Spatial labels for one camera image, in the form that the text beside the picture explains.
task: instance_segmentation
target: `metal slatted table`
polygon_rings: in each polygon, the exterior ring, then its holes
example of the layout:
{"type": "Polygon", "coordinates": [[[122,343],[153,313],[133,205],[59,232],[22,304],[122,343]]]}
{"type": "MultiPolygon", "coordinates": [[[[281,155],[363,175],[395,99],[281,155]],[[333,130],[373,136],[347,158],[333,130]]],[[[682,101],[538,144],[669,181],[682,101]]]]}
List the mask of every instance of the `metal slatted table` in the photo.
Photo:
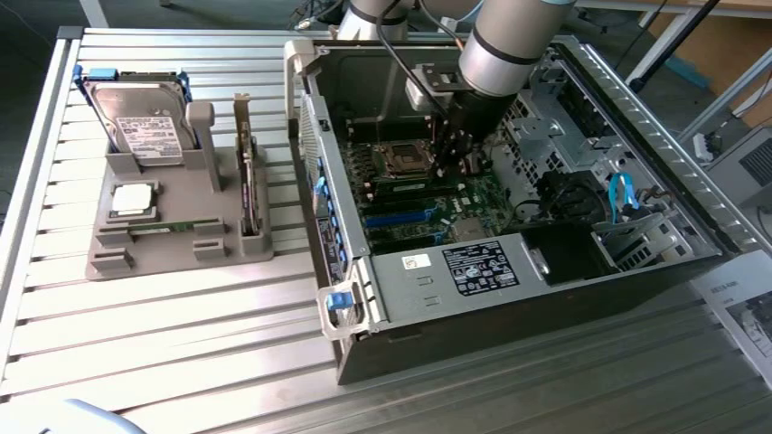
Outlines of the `metal slatted table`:
{"type": "Polygon", "coordinates": [[[57,40],[0,239],[0,414],[78,398],[163,434],[772,429],[772,395],[685,288],[621,316],[335,386],[282,100],[283,42],[322,33],[70,30],[57,40]],[[83,279],[106,138],[69,84],[75,62],[182,68],[193,98],[214,104],[214,143],[225,146],[233,93],[251,95],[269,151],[271,261],[83,279]]]}

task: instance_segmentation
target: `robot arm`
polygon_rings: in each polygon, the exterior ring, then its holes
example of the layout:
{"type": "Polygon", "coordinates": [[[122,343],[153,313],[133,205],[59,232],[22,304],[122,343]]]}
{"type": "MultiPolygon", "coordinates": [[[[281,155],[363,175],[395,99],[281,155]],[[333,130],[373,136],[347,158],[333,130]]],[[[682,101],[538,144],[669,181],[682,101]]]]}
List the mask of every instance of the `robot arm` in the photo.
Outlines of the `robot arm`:
{"type": "Polygon", "coordinates": [[[449,100],[435,128],[431,175],[457,164],[495,126],[575,0],[486,0],[458,60],[470,90],[449,100]]]}
{"type": "MultiPolygon", "coordinates": [[[[493,132],[551,37],[559,30],[575,0],[485,0],[474,29],[461,52],[457,89],[443,92],[447,108],[435,106],[434,93],[425,95],[425,70],[413,71],[422,86],[406,83],[413,106],[427,106],[431,99],[434,163],[431,176],[442,175],[447,165],[455,165],[493,132]]],[[[382,17],[381,31],[389,40],[406,36],[406,17],[411,0],[351,0],[339,25],[338,39],[377,39],[377,17],[382,17]]]]}

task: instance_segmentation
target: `black cable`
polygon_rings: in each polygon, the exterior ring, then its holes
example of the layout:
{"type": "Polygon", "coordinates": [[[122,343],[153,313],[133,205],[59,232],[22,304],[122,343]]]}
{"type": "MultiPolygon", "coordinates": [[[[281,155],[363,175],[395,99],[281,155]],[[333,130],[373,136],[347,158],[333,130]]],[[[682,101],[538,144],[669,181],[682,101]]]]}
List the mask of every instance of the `black cable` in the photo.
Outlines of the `black cable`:
{"type": "Polygon", "coordinates": [[[766,236],[767,240],[772,240],[772,236],[769,236],[769,231],[763,225],[763,221],[761,220],[761,207],[755,206],[755,218],[758,219],[758,227],[761,228],[761,232],[766,236]]]}
{"type": "Polygon", "coordinates": [[[562,196],[565,194],[565,192],[571,188],[579,188],[582,190],[585,190],[589,195],[591,196],[591,198],[595,200],[597,205],[599,207],[599,209],[602,210],[602,220],[605,222],[609,221],[609,213],[607,210],[605,209],[605,201],[602,200],[602,198],[598,196],[597,192],[594,190],[591,190],[591,188],[589,188],[587,185],[583,185],[581,183],[570,183],[569,185],[566,185],[563,188],[559,189],[559,191],[557,192],[557,194],[554,194],[554,197],[551,198],[550,203],[547,204],[547,206],[543,209],[543,212],[549,212],[549,210],[551,209],[551,206],[554,206],[554,203],[557,202],[557,199],[559,198],[559,196],[562,196]]]}
{"type": "Polygon", "coordinates": [[[651,65],[646,68],[646,70],[642,72],[642,74],[639,74],[639,77],[634,78],[629,82],[629,89],[633,92],[639,93],[642,88],[645,88],[646,83],[649,82],[649,80],[653,77],[653,74],[659,70],[659,68],[662,68],[663,63],[666,62],[666,60],[670,58],[670,56],[675,52],[677,47],[679,47],[679,44],[683,43],[683,41],[686,41],[686,38],[689,37],[690,33],[694,31],[694,29],[697,28],[697,26],[702,22],[705,16],[707,16],[710,11],[713,11],[713,8],[718,4],[719,1],[721,0],[706,0],[705,1],[702,7],[699,8],[699,10],[694,14],[694,16],[689,19],[689,22],[686,23],[686,25],[683,25],[683,28],[679,30],[679,32],[677,32],[671,41],[663,47],[662,52],[659,52],[659,54],[657,54],[655,58],[653,59],[651,65]]]}
{"type": "Polygon", "coordinates": [[[442,29],[442,32],[445,32],[447,34],[447,36],[450,38],[453,38],[453,41],[455,42],[455,46],[458,47],[458,50],[462,51],[462,41],[461,38],[458,37],[458,35],[446,27],[446,25],[443,25],[431,15],[431,13],[429,12],[429,8],[425,7],[425,0],[418,0],[418,5],[421,6],[421,11],[423,12],[425,17],[429,19],[429,21],[431,23],[434,23],[434,25],[442,29]]]}
{"type": "Polygon", "coordinates": [[[305,0],[305,1],[299,2],[297,7],[294,8],[294,10],[291,11],[291,14],[289,14],[289,23],[286,23],[286,30],[291,30],[291,28],[297,25],[299,20],[302,20],[302,17],[305,16],[306,8],[309,7],[309,4],[311,2],[313,2],[313,0],[305,0]]]}
{"type": "Polygon", "coordinates": [[[445,110],[442,105],[438,103],[438,101],[435,100],[435,98],[431,95],[431,93],[429,92],[429,90],[425,88],[425,86],[421,83],[421,81],[418,80],[418,78],[411,73],[410,67],[407,66],[405,61],[401,59],[401,57],[398,57],[397,51],[394,50],[394,47],[391,46],[390,42],[386,39],[386,36],[383,35],[383,18],[386,17],[387,13],[394,9],[394,7],[397,6],[399,1],[401,0],[394,0],[390,3],[390,5],[387,6],[387,8],[383,9],[383,12],[379,15],[377,15],[377,20],[374,20],[374,32],[377,33],[377,39],[379,39],[385,50],[390,54],[390,57],[393,57],[394,61],[397,61],[397,64],[398,64],[401,70],[405,72],[407,79],[410,79],[410,81],[411,81],[411,84],[414,84],[415,88],[418,88],[418,90],[423,94],[425,98],[429,100],[429,102],[434,106],[434,109],[435,109],[435,112],[438,113],[438,115],[442,118],[447,118],[447,111],[445,110]]]}
{"type": "Polygon", "coordinates": [[[329,6],[326,9],[323,9],[321,12],[318,12],[318,15],[315,15],[315,21],[319,21],[322,19],[322,17],[329,14],[330,12],[334,11],[334,9],[342,4],[342,0],[337,0],[331,6],[329,6]]]}
{"type": "Polygon", "coordinates": [[[509,216],[509,219],[506,220],[506,223],[502,226],[502,231],[506,230],[506,228],[509,228],[509,225],[511,224],[511,221],[514,220],[514,218],[517,218],[517,208],[519,208],[521,205],[541,205],[541,201],[537,201],[535,199],[525,199],[523,201],[521,201],[519,203],[517,203],[514,205],[514,208],[511,209],[511,215],[509,216]]]}
{"type": "Polygon", "coordinates": [[[638,42],[639,36],[642,36],[643,33],[646,33],[646,31],[649,30],[649,27],[651,27],[651,23],[653,20],[655,19],[655,17],[658,16],[659,12],[662,12],[662,8],[663,5],[666,5],[666,0],[662,0],[662,2],[659,3],[659,7],[655,8],[655,11],[653,11],[653,17],[649,20],[649,22],[645,23],[645,25],[642,26],[642,28],[639,29],[638,35],[635,36],[635,38],[631,40],[631,42],[629,43],[629,45],[625,48],[625,52],[622,52],[621,57],[618,58],[618,61],[615,61],[615,65],[613,66],[613,69],[617,70],[618,69],[618,65],[622,64],[622,60],[625,59],[626,55],[629,54],[629,51],[631,50],[631,47],[635,45],[635,43],[638,42]]]}

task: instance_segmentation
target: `motherboard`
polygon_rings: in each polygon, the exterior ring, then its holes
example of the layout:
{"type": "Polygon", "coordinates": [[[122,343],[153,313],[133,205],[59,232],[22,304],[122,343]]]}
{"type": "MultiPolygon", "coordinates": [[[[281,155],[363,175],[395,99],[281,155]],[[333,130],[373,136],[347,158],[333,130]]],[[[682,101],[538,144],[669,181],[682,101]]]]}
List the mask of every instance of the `motherboard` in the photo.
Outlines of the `motherboard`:
{"type": "Polygon", "coordinates": [[[347,141],[341,156],[373,254],[478,240],[511,223],[482,150],[433,178],[427,139],[347,141]]]}

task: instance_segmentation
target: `power supply label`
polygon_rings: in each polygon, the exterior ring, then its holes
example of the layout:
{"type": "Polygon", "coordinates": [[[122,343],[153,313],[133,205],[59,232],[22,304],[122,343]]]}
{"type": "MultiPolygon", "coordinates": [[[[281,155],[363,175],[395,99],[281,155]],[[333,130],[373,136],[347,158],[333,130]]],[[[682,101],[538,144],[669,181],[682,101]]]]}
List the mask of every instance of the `power supply label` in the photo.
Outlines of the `power supply label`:
{"type": "Polygon", "coordinates": [[[519,285],[497,241],[442,250],[442,255],[462,296],[519,285]]]}

